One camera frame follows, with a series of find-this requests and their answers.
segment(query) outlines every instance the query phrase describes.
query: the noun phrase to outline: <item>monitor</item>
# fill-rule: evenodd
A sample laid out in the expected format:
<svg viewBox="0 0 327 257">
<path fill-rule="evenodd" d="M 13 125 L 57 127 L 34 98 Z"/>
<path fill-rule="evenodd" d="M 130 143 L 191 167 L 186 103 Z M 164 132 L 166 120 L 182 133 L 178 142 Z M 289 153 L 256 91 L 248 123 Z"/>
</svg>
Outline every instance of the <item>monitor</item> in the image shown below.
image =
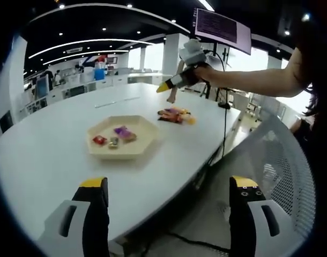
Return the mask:
<svg viewBox="0 0 327 257">
<path fill-rule="evenodd" d="M 36 82 L 36 98 L 40 99 L 45 97 L 49 92 L 49 80 L 46 74 L 42 78 L 38 78 Z"/>
<path fill-rule="evenodd" d="M 197 9 L 194 34 L 226 44 L 246 54 L 251 53 L 250 28 L 223 15 Z"/>
</svg>

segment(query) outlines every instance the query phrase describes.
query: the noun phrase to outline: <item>ceiling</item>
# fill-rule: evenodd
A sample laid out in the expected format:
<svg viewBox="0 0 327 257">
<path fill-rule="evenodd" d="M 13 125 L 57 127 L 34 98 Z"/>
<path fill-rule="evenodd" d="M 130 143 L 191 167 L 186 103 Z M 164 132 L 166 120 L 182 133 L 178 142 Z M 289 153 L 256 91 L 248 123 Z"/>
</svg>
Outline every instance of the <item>ceiling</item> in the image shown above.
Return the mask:
<svg viewBox="0 0 327 257">
<path fill-rule="evenodd" d="M 290 47 L 294 46 L 293 37 L 284 36 L 284 30 L 291 25 L 292 17 L 300 16 L 301 9 L 291 6 L 284 0 L 207 0 L 215 12 L 235 19 L 251 28 L 252 33 L 268 37 Z M 81 6 L 69 8 L 69 5 L 94 3 L 96 1 L 65 0 L 55 3 L 54 0 L 41 1 L 34 6 L 32 17 L 57 9 L 64 3 L 62 10 L 50 13 L 30 22 L 21 30 L 22 37 L 27 40 L 25 70 L 43 70 L 43 63 L 61 58 L 69 54 L 63 51 L 83 47 L 82 52 L 116 50 L 126 42 L 89 42 L 60 47 L 28 59 L 29 56 L 60 44 L 90 39 L 129 39 L 141 40 L 157 34 L 183 33 L 186 31 L 169 22 L 149 16 L 133 9 L 121 9 L 110 6 Z M 126 6 L 151 12 L 168 20 L 176 20 L 176 24 L 191 30 L 192 13 L 195 7 L 204 8 L 198 0 L 107 0 L 103 3 Z M 163 38 L 150 42 L 164 42 Z"/>
</svg>

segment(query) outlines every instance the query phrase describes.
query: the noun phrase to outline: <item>desk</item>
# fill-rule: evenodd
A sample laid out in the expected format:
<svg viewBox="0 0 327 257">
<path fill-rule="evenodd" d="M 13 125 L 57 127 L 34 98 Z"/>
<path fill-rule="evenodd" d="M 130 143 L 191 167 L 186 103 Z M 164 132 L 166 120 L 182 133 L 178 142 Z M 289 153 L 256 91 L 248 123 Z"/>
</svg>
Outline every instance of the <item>desk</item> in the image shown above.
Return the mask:
<svg viewBox="0 0 327 257">
<path fill-rule="evenodd" d="M 157 111 L 170 104 L 169 92 L 156 90 L 138 83 L 78 95 L 35 112 L 0 137 L 0 184 L 30 238 L 39 238 L 45 219 L 86 179 L 108 178 L 110 241 L 142 224 L 193 179 L 223 141 L 225 110 L 214 101 L 178 92 L 176 106 L 189 109 L 197 123 L 158 121 Z M 139 98 L 122 101 L 133 97 Z M 239 114 L 228 111 L 226 133 Z M 111 115 L 142 115 L 158 126 L 159 141 L 135 161 L 93 158 L 86 131 Z"/>
</svg>

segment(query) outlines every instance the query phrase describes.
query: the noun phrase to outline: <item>wooden tray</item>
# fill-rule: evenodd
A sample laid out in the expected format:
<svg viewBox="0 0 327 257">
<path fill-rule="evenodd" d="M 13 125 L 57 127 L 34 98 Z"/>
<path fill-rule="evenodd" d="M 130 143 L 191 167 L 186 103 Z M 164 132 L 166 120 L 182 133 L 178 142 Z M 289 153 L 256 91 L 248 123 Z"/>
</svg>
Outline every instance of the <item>wooden tray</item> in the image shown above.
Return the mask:
<svg viewBox="0 0 327 257">
<path fill-rule="evenodd" d="M 116 137 L 114 128 L 126 126 L 137 135 L 136 141 L 124 143 L 119 140 L 117 149 L 110 149 L 108 142 L 111 137 Z M 111 116 L 87 131 L 87 145 L 90 154 L 101 159 L 134 159 L 144 153 L 146 148 L 159 134 L 159 129 L 142 116 Z M 99 146 L 92 139 L 101 135 L 107 138 L 104 146 Z"/>
</svg>

